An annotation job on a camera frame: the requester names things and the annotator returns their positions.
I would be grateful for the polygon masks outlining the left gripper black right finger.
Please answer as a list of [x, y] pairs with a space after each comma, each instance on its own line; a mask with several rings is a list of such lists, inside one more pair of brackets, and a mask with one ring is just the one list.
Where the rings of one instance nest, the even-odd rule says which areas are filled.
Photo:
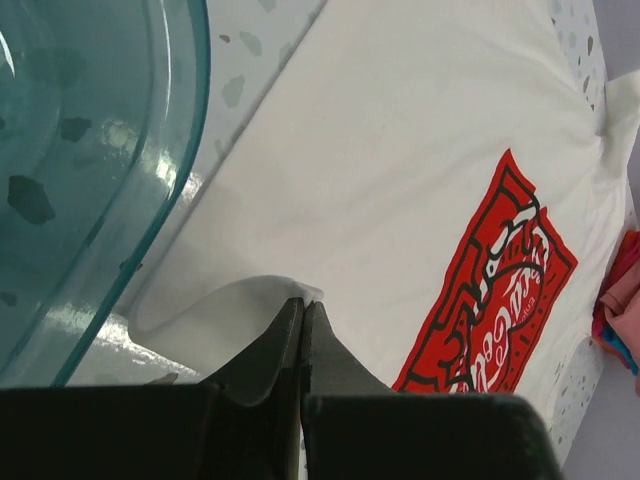
[[325, 307], [303, 323], [303, 438], [309, 479], [362, 479], [380, 449], [373, 408], [392, 394], [337, 338]]

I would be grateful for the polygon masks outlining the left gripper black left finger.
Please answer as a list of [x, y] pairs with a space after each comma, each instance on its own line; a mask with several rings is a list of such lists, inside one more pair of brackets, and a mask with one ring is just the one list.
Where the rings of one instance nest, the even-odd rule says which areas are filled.
[[286, 300], [263, 334], [202, 384], [212, 389], [203, 479], [296, 479], [304, 302]]

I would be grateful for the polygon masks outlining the white t-shirt red print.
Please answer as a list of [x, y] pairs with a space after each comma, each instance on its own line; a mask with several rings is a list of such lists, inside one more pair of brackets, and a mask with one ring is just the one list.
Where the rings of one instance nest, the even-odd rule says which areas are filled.
[[392, 394], [362, 479], [518, 479], [628, 224], [639, 79], [590, 1], [330, 1], [129, 317], [209, 373], [288, 298]]

